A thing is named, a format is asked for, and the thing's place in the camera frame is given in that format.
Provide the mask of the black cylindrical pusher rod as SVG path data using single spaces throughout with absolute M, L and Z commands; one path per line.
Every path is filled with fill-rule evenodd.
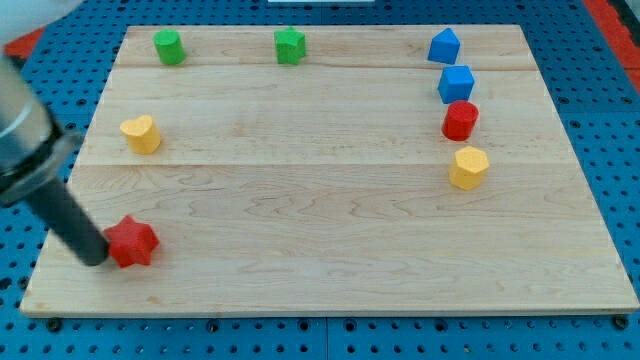
M 24 200 L 84 265 L 97 266 L 107 259 L 107 240 L 62 180 L 47 181 Z

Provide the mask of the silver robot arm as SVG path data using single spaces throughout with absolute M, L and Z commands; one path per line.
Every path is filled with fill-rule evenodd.
M 59 125 L 2 55 L 1 203 L 26 202 L 82 263 L 96 266 L 107 259 L 109 244 L 57 176 L 82 140 Z

